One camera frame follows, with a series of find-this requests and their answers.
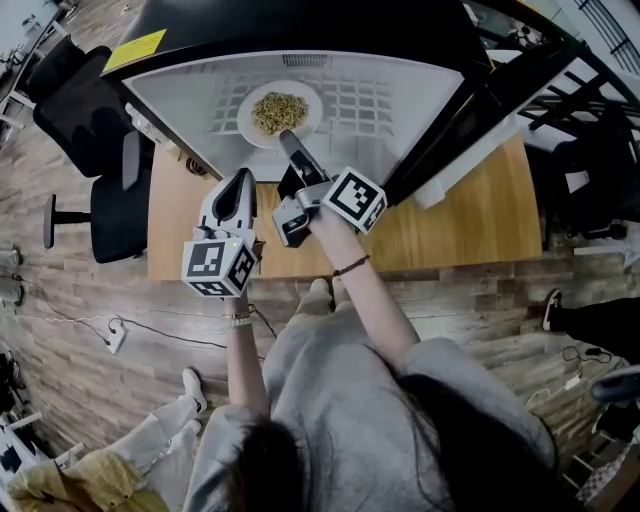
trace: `floor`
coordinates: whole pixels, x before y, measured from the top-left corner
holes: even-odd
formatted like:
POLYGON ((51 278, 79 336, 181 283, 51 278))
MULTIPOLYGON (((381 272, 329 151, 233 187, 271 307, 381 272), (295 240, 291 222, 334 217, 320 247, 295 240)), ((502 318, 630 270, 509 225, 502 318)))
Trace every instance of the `floor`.
MULTIPOLYGON (((82 0, 67 28, 84 49, 113 47, 140 3, 82 0), (130 10, 122 14, 126 3, 130 10)), ((20 115, 29 119, 28 111, 20 115)), ((180 283, 149 282, 144 257, 96 264, 88 225, 59 227, 55 247, 45 251, 42 210, 47 197, 57 194, 59 209, 88 211, 91 182, 31 122, 0 144, 0 241, 20 247, 25 258, 20 273, 33 283, 25 283, 24 305, 17 312, 0 311, 0 341, 21 365, 33 405, 45 415, 39 432, 52 449, 112 442, 179 395, 185 366, 200 371, 214 405, 223 403, 225 354, 206 345, 223 342, 220 303, 203 301, 180 283), (61 321, 53 308, 88 318, 98 333, 61 321), (113 356, 99 337, 107 334, 107 318, 100 317, 116 313, 184 339, 132 327, 121 352, 113 356)), ((388 283, 423 339, 453 339, 525 402, 540 389, 554 395, 550 399, 547 392, 539 393, 531 406, 552 428, 564 460, 588 439, 597 414, 590 383, 618 361, 583 364, 582 382, 555 393, 578 370, 577 361, 563 360, 562 349, 582 346, 541 332, 545 297, 554 287, 566 292, 568 305, 640 294, 640 266, 624 270, 618 255, 574 258, 570 245, 556 237, 541 260, 428 270, 388 283)), ((278 331, 308 286, 254 282, 249 295, 278 331)), ((265 355, 273 339, 260 323, 256 335, 265 355)))

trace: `white plate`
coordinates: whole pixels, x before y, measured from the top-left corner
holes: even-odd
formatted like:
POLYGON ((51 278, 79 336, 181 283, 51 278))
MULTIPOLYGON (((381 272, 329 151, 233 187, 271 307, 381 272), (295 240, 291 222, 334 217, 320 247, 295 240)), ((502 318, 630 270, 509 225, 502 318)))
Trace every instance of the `white plate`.
POLYGON ((302 125, 293 130, 293 133, 300 139, 304 139, 315 131, 322 121, 322 100, 320 96, 318 96, 318 93, 301 82, 278 80, 258 87, 249 93, 240 105, 238 109, 238 130, 240 130, 240 133, 245 139, 259 148, 275 149, 280 147, 279 133, 275 135, 265 135, 253 124, 254 105, 270 92, 293 94, 294 96, 303 98, 309 107, 309 113, 302 125))

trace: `food on plate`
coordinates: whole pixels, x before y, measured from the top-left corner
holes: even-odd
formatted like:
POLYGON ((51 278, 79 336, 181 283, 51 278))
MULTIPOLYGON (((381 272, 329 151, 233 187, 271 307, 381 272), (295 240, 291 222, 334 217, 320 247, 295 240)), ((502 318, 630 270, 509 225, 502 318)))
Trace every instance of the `food on plate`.
POLYGON ((265 135, 275 135, 297 128, 308 113, 309 106, 304 98, 269 92, 253 106, 253 124, 265 135))

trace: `yellow sticky note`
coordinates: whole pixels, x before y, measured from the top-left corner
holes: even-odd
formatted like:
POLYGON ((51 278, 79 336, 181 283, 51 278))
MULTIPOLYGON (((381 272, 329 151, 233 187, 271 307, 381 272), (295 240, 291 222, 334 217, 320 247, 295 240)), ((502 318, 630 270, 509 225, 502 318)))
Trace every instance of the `yellow sticky note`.
POLYGON ((113 50, 111 58, 104 67, 104 70, 109 71, 110 69, 117 68, 123 64, 153 55, 158 49, 158 45, 160 44, 160 41, 162 41, 166 31, 167 29, 165 28, 164 30, 139 37, 138 39, 134 39, 133 41, 123 44, 122 46, 118 46, 113 50))

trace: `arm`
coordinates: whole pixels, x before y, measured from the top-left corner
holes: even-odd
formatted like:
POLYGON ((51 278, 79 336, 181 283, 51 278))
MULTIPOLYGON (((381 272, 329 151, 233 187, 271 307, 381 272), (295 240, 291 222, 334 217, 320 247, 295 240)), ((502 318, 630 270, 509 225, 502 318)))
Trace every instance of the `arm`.
MULTIPOLYGON (((224 309, 227 315, 248 311, 246 292, 239 299, 226 299, 224 309)), ((269 399, 262 379, 253 326, 230 328, 227 330, 226 339, 229 401, 268 416, 269 399)))
MULTIPOLYGON (((366 256, 351 226, 326 207, 314 217, 310 229, 336 269, 366 256)), ((398 364, 420 339, 371 262, 367 260, 341 279, 378 354, 387 363, 398 364)))

